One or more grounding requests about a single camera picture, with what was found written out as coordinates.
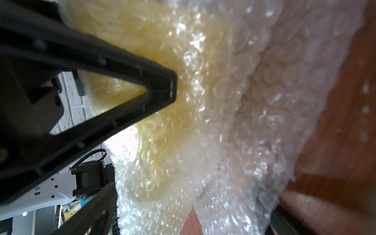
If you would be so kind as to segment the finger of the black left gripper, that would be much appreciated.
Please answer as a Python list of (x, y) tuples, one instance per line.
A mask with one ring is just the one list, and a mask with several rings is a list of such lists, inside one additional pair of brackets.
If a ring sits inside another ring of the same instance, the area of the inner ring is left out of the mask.
[[(145, 91), (95, 116), (85, 71)], [(176, 72), (69, 28), (57, 3), (1, 1), (1, 203), (20, 199), (176, 96)]]

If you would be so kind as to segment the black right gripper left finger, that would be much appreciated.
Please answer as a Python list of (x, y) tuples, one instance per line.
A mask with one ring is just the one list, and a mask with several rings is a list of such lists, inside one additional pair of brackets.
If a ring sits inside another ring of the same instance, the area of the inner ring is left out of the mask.
[(106, 235), (117, 210), (117, 191), (114, 183), (107, 184), (54, 235)]

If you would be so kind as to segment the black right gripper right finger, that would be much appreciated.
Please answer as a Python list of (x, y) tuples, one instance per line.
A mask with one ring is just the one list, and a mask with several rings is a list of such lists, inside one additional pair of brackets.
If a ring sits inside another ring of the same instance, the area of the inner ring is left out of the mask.
[(269, 235), (316, 235), (309, 227), (278, 205), (270, 215)]

